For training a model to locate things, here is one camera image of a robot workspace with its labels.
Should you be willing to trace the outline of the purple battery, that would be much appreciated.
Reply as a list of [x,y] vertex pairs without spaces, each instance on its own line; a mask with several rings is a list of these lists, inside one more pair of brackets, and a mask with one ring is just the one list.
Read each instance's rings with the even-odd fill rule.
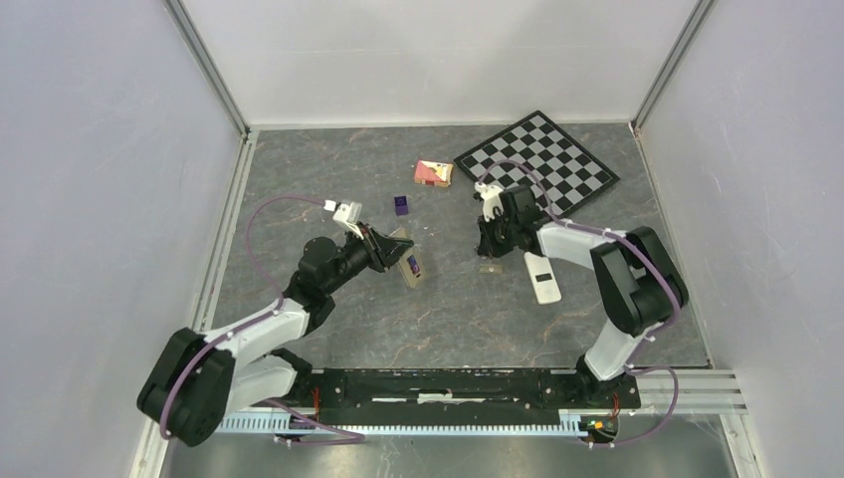
[[410,255],[407,258],[407,263],[408,263],[408,266],[410,268],[411,273],[415,277],[419,277],[421,275],[422,271],[421,271],[421,266],[419,265],[417,259],[413,255]]

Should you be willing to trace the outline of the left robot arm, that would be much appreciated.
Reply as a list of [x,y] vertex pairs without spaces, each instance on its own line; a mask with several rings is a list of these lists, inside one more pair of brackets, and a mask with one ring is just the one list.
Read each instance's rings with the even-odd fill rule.
[[366,269],[384,273],[412,250],[408,238],[366,224],[343,245],[310,240],[282,295],[229,326],[172,334],[136,399],[165,439],[204,442],[231,413],[270,398],[301,405],[313,380],[282,357],[280,348],[319,328],[335,307],[333,293]]

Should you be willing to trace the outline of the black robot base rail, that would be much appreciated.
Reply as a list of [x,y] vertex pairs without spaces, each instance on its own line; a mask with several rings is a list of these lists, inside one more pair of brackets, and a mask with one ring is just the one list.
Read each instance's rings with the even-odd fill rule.
[[635,377],[598,382],[583,362],[549,367],[312,368],[271,396],[228,415],[227,432],[267,432],[287,443],[366,438],[562,436],[617,429],[642,400]]

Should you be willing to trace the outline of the red and white remote control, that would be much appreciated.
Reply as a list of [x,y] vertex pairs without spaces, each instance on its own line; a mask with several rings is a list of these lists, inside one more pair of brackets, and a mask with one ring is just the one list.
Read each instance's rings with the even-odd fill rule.
[[524,252],[524,261],[536,301],[540,305],[559,302],[561,292],[549,259],[531,252]]

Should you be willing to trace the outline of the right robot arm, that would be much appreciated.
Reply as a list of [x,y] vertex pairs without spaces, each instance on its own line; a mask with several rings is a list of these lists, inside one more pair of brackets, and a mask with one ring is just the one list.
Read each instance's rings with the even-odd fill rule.
[[663,242],[649,227],[615,231],[555,218],[539,208],[526,185],[502,189],[478,183],[475,196],[482,203],[478,254],[500,258],[523,251],[539,304],[561,299],[552,261],[593,272],[607,321],[578,360],[574,390],[588,406],[603,404],[640,344],[676,320],[688,303],[687,286]]

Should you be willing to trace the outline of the beige battery cover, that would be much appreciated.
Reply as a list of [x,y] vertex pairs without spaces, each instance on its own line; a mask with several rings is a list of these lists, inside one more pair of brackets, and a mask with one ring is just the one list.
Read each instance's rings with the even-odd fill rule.
[[482,274],[502,274],[503,267],[498,264],[486,264],[479,267],[479,272]]

